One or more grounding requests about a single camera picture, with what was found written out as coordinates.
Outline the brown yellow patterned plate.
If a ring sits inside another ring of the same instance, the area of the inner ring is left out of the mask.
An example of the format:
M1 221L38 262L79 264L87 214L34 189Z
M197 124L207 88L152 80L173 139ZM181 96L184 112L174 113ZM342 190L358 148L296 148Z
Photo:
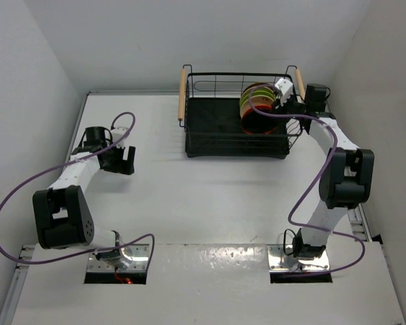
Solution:
M253 83L253 84L249 85L249 86L246 88L246 90L248 90L248 89L254 89L254 88L257 88L257 89L260 89L260 88L268 88L268 89L272 90L272 89L273 89L273 85L272 85L272 84L269 84L269 83Z

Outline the cream plate with black patch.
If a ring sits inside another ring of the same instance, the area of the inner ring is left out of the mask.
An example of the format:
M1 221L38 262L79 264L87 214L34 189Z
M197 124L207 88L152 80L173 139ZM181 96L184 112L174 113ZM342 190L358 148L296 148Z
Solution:
M267 106L271 108L272 104L275 100L265 97L265 96L257 96L251 99L252 104L257 108L258 106ZM250 105L250 100L247 98L242 105L240 106L240 118L244 117L252 111L252 107Z

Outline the beige floral plate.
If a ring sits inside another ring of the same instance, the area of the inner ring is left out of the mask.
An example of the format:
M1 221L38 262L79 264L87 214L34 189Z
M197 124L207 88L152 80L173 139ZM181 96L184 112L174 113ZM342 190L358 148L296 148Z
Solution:
M248 90L245 89L242 92L242 96L249 95L250 93L252 93L252 95L264 95L264 96L267 96L270 98L275 97L274 92L268 88L260 88L260 89L254 88L254 89L248 89Z

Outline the lime green plate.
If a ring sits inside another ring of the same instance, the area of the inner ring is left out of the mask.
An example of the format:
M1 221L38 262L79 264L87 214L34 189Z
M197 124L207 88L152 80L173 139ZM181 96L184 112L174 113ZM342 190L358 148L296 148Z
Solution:
M243 92L241 98L240 98L240 105L243 105L245 102L248 101L249 95L251 93L251 89L246 90L245 92ZM269 99L270 102L274 102L275 101L275 95L272 92L272 90L270 90L270 88L264 87L261 89L257 89L254 90L252 92L252 98L254 97L264 97Z

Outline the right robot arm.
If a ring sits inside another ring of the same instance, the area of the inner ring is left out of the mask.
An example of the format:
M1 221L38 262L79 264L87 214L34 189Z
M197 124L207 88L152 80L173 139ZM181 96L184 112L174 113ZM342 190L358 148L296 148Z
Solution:
M313 112L305 101L291 102L292 89L281 84L273 86L275 103L272 112L281 118L294 118L300 122L326 154L325 162L311 184L298 199L296 211L309 192L318 188L319 203L306 223L297 223L298 231L288 253L297 260L320 258L331 235L349 238L363 245L353 234L337 232L340 220L366 202L371 192L375 155L372 150L354 144L339 128L330 112Z

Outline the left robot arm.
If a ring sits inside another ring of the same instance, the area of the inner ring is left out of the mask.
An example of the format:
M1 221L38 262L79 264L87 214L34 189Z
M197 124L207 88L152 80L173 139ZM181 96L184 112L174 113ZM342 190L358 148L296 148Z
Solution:
M44 249L92 248L95 257L116 269L132 264L132 251L120 248L115 230L94 224L85 191L98 171L132 175L135 147L125 146L126 127L87 127L69 164L46 190L33 194L39 244Z

